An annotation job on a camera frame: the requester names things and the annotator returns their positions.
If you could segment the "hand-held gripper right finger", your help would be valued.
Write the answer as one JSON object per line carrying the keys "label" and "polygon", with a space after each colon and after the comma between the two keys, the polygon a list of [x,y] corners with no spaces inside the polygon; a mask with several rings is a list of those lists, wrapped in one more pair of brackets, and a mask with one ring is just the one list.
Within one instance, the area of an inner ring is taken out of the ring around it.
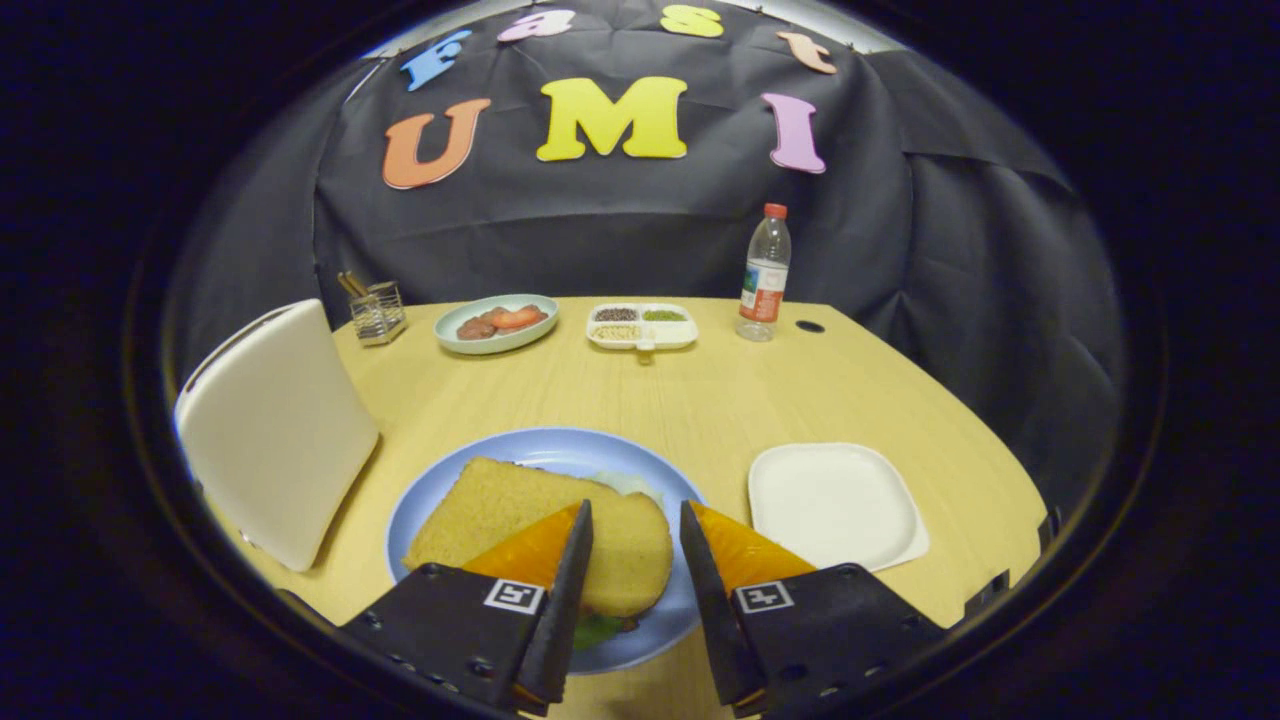
{"label": "hand-held gripper right finger", "polygon": [[818,569],[685,501],[678,537],[723,706],[735,717],[846,719],[945,641],[865,568]]}

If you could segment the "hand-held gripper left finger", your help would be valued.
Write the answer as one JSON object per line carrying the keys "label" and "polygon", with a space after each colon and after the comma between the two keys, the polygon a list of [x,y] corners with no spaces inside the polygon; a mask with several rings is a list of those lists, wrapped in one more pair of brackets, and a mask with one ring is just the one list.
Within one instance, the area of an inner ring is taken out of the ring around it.
{"label": "hand-held gripper left finger", "polygon": [[577,501],[462,568],[424,564],[340,632],[445,694],[544,716],[563,700],[593,541]]}

